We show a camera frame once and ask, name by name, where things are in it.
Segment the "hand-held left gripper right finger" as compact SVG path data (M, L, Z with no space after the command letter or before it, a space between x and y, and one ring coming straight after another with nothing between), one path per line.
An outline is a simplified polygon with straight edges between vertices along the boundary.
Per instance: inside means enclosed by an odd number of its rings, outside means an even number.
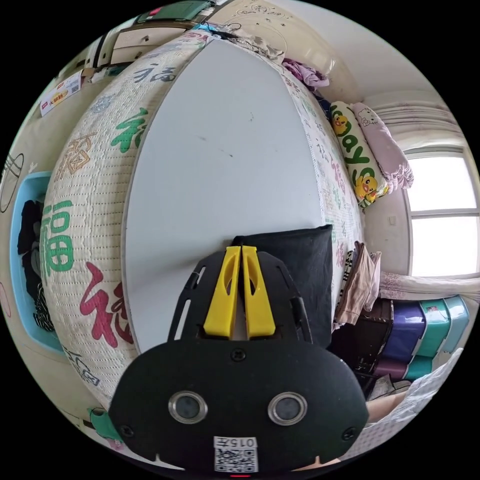
M241 250L247 336L270 337L276 325L257 249L244 245Z

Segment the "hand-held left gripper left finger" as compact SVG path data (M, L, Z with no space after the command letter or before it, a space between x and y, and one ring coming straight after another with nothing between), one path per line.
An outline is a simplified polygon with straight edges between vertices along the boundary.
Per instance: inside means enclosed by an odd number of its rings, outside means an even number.
M203 329L208 336L232 336L236 322L240 247L229 246L220 269Z

